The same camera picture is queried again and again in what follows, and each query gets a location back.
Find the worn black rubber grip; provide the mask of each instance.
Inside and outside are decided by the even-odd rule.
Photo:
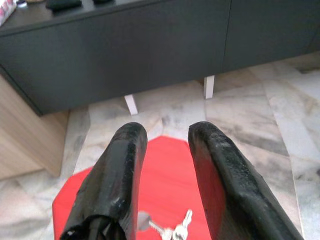
[[[213,240],[303,239],[262,176],[215,125],[191,125],[188,141]]]
[[[61,240],[135,240],[147,133],[136,122],[114,134],[83,181]]]

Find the wooden panel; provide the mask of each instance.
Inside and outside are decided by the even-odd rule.
[[[47,169],[58,176],[68,112],[37,116],[0,76],[0,179]]]

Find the grey cabinet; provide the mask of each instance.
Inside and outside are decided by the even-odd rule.
[[[232,0],[223,70],[305,54],[319,24],[319,0]]]
[[[0,36],[0,64],[39,114],[222,71],[229,1],[110,8]]]

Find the white cabinet leg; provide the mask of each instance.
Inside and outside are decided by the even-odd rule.
[[[215,75],[204,78],[204,98],[212,99],[214,96]]]
[[[137,105],[136,105],[134,96],[132,94],[125,95],[124,99],[125,99],[126,105],[128,106],[128,109],[130,111],[130,114],[131,115],[138,114]]]

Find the red mat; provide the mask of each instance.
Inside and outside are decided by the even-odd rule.
[[[67,222],[76,194],[91,168],[73,175],[52,204],[54,239],[58,240]],[[172,229],[192,209],[189,240],[210,240],[210,233],[198,189],[189,145],[182,140],[160,136],[148,142],[143,162],[138,210]],[[152,229],[137,233],[137,240],[161,240]]]

